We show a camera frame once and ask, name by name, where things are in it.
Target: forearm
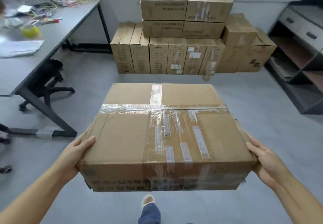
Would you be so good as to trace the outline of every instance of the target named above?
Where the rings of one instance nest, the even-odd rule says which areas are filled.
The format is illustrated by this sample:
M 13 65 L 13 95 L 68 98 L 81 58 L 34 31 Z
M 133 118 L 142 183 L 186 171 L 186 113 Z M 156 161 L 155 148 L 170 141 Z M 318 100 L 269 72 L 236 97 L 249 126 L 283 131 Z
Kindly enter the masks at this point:
M 0 213 L 1 224 L 39 224 L 64 186 L 54 170 L 47 170 Z
M 274 191 L 294 224 L 323 222 L 322 205 L 295 177 Z

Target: taped cardboard box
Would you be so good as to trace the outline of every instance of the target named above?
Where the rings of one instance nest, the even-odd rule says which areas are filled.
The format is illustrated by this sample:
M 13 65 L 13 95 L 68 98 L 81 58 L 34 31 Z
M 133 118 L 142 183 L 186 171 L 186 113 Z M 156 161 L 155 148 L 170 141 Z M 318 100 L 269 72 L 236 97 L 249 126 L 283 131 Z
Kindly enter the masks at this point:
M 188 38 L 183 74 L 199 74 L 206 51 L 205 39 Z
M 224 53 L 225 45 L 221 39 L 206 39 L 205 41 L 207 47 L 199 75 L 214 75 Z
M 226 22 L 232 0 L 188 0 L 185 21 Z
M 225 24 L 219 22 L 184 22 L 183 38 L 219 39 Z
M 142 34 L 142 24 L 136 23 L 130 41 L 130 50 L 135 73 L 150 74 L 149 38 Z
M 150 38 L 150 73 L 166 74 L 168 57 L 168 38 Z
M 225 51 L 216 72 L 237 72 L 256 36 L 257 30 L 248 22 L 244 14 L 232 14 L 225 24 L 222 36 Z
M 184 20 L 187 0 L 141 0 L 144 20 Z
M 257 160 L 207 84 L 113 84 L 78 168 L 97 192 L 236 189 Z
M 180 38 L 184 21 L 142 21 L 145 37 Z
M 238 72 L 259 72 L 277 48 L 276 44 L 260 28 L 246 56 L 242 60 Z
M 186 52 L 186 38 L 168 38 L 167 74 L 183 73 Z
M 110 43 L 119 73 L 134 73 L 129 46 L 134 28 L 133 22 L 121 22 Z

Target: shelving unit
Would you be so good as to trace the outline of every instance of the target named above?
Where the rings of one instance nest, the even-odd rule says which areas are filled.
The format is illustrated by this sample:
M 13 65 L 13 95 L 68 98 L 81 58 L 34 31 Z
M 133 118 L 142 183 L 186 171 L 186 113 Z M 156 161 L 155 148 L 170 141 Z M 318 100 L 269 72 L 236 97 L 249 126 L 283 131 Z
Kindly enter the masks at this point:
M 318 42 L 323 18 L 304 17 L 318 10 L 323 16 L 318 7 L 288 6 L 269 33 L 277 49 L 265 67 L 301 114 L 323 114 L 323 41 Z M 290 15 L 293 19 L 286 21 Z

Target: blue jeans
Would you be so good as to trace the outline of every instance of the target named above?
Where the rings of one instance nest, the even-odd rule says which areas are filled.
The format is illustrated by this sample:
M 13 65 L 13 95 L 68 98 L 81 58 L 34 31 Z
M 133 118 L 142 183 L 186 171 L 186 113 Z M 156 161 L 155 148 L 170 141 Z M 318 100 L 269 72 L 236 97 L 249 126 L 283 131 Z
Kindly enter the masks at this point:
M 144 206 L 138 224 L 160 224 L 160 211 L 154 203 Z

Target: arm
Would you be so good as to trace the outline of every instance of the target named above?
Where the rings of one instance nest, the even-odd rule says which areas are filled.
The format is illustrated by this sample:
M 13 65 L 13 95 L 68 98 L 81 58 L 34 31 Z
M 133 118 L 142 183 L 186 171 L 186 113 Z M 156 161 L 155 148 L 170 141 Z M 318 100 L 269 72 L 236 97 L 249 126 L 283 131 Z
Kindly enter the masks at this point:
M 79 172 L 75 167 L 84 151 L 95 142 L 82 136 L 71 142 L 61 156 L 40 178 L 0 213 L 2 224 L 39 224 L 62 187 Z
M 255 153 L 260 165 L 258 177 L 270 187 L 294 224 L 323 223 L 323 207 L 319 201 L 293 176 L 280 158 L 252 136 L 247 148 Z

